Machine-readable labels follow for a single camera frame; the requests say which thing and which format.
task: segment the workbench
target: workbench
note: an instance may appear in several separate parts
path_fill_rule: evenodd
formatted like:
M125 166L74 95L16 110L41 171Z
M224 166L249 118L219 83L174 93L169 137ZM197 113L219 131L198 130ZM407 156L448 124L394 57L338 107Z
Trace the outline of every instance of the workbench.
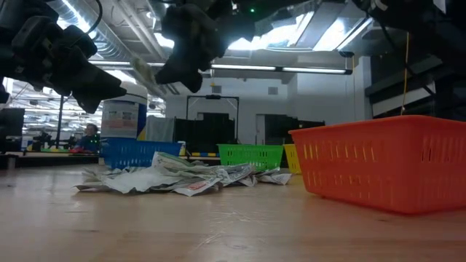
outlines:
M96 154L7 152L6 155L16 156L16 168L50 167L70 164L97 164L99 161L99 157Z
M82 168L0 171L2 262L466 260L466 210L383 213L308 194L298 175L193 197L79 193Z

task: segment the person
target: person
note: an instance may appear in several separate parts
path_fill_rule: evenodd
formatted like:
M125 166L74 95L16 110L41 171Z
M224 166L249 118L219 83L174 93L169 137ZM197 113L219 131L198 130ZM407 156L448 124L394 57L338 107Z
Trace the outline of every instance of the person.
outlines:
M95 124L86 126L85 136L77 143L75 149L83 152L97 153L99 151L98 127Z

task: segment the metal frame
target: metal frame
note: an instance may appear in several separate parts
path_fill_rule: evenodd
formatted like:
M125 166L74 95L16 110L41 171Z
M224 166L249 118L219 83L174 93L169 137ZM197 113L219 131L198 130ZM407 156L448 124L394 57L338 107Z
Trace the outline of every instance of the metal frame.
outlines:
M237 101L236 108L236 140L238 141L238 127L240 126L240 98L220 95L188 95L186 97L186 120L188 120L189 113L189 99L191 98L205 98L207 100L220 100L220 99L235 99Z
M60 98L60 112L58 113L58 129L57 129L57 137L55 139L55 147L58 149L60 147L60 135L61 135L61 121L63 118L63 105L65 104L65 97L61 96Z

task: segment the green basket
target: green basket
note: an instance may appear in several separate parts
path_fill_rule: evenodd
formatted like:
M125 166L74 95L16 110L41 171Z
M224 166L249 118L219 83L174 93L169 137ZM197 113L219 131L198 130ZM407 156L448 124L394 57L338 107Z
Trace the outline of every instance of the green basket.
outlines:
M218 145L222 165L250 163L258 171L280 166L283 146Z

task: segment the fluorescent light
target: fluorescent light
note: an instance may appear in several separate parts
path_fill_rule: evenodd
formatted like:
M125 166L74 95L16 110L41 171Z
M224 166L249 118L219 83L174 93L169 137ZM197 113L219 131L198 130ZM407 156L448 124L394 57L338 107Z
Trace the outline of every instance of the fluorescent light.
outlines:
M298 42L298 40L303 35L309 23L311 23L311 19L313 16L314 16L314 12L308 12L304 16L304 18L299 23L298 28L296 29L296 33L292 37L290 37L290 40L288 41L288 47L291 47Z
M44 113L60 113L60 109L40 109L40 108L26 108L26 112L44 112ZM63 109L63 113L80 113L85 114L86 111L84 110L69 110ZM96 111L95 114L102 114L102 111Z
M372 17L368 18L360 27L358 27L354 32L352 32L336 49L341 50L347 46L358 34L360 34L366 27L368 27L374 19Z
M316 74L345 74L344 69L329 69L329 68L283 68L284 72L293 73L316 73Z
M122 61L100 61L100 60L90 60L90 63L96 66L131 66L130 62Z
M154 66L154 67L162 67L165 65L165 63L147 63L147 64L150 66Z
M106 66L118 66L129 62L107 61ZM162 67L164 63L149 63L150 66ZM315 73L315 74L345 74L347 71L344 69L331 69L331 68L294 68L294 67L276 67L264 65L219 65L213 64L212 69L226 69L226 70L249 70L249 71L284 71L294 73Z
M212 65L212 69L237 69L237 70L256 70L256 71L275 71L274 66L259 65Z

